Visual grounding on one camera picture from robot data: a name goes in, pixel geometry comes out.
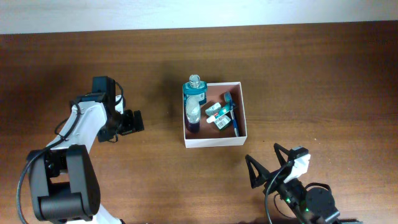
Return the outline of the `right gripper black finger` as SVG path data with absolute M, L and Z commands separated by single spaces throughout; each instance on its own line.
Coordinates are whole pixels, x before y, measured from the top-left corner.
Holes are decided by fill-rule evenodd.
M 282 154 L 285 154 L 287 156 L 290 155 L 290 151 L 284 147 L 282 147 L 280 144 L 275 143 L 274 144 L 274 151 L 277 156 L 277 159 L 279 161 L 279 164 L 283 166 L 289 166 L 289 161 L 285 160 Z
M 255 189 L 264 185 L 269 179 L 270 172 L 249 154 L 245 156 L 245 161 L 249 171 L 251 188 Z

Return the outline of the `green Dettol soap packet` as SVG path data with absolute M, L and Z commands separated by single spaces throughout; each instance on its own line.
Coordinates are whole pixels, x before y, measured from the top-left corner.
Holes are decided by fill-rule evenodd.
M 211 115 L 214 115 L 222 107 L 224 107 L 224 106 L 221 106 L 220 103 L 215 103 L 213 106 L 211 106 L 205 110 L 205 114 L 208 117 Z M 221 118 L 219 118 L 218 120 L 216 120 L 215 122 L 212 122 L 212 123 L 214 123 L 219 130 L 222 130 L 222 129 L 226 128 L 230 122 L 231 122 L 231 119 L 228 117 L 228 113 L 227 113 L 226 115 L 222 116 Z

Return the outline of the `clear purple liquid bottle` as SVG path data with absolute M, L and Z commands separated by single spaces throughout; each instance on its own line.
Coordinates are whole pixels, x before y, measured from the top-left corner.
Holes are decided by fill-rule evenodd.
M 201 108 L 198 100 L 193 96 L 187 98 L 185 116 L 187 119 L 187 129 L 191 133 L 198 133 L 200 130 Z

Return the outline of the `blue white toothbrush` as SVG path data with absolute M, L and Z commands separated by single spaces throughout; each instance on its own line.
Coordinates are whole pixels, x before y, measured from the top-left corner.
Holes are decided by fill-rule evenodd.
M 236 120 L 236 114 L 234 112 L 236 104 L 233 101 L 233 98 L 232 98 L 231 93 L 229 91 L 224 93 L 224 100 L 225 100 L 225 102 L 227 102 L 230 105 L 229 112 L 230 112 L 230 115 L 231 115 L 231 120 L 233 122 L 234 133 L 235 133 L 236 137 L 240 137 L 239 126 L 238 126 L 238 122 Z

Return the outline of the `green toothpaste tube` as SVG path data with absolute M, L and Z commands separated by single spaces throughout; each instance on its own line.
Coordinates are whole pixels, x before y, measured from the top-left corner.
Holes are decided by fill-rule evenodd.
M 231 104 L 227 104 L 226 106 L 222 107 L 219 111 L 217 111 L 214 115 L 209 116 L 206 119 L 207 123 L 212 123 L 221 118 L 222 116 L 226 115 L 228 112 L 232 111 L 234 106 Z

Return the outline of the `teal mouthwash bottle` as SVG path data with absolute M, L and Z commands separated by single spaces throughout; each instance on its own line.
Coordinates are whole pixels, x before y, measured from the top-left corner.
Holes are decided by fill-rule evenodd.
M 207 82 L 201 81 L 199 75 L 190 75 L 189 81 L 184 83 L 182 88 L 184 106 L 186 106 L 187 99 L 191 96 L 198 100 L 199 105 L 204 105 L 207 102 Z

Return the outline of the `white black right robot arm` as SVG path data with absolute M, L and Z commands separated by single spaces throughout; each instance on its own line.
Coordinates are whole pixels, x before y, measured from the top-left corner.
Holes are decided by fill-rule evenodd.
M 307 173 L 311 155 L 305 147 L 286 149 L 274 144 L 280 168 L 271 172 L 250 155 L 245 156 L 249 180 L 253 189 L 264 186 L 264 206 L 268 222 L 271 223 L 268 197 L 276 192 L 294 213 L 299 223 L 340 223 L 340 211 L 329 185 L 312 182 L 303 185 L 299 177 Z

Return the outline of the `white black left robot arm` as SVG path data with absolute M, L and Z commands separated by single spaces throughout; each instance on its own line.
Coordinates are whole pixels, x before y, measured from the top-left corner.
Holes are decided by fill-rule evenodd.
M 17 213 L 22 223 L 21 189 L 29 178 L 36 219 L 51 223 L 122 223 L 101 204 L 100 185 L 89 156 L 95 141 L 116 143 L 119 136 L 144 130 L 140 111 L 125 108 L 114 79 L 94 77 L 91 92 L 70 103 L 70 116 L 55 128 L 55 139 L 30 151 L 17 186 Z

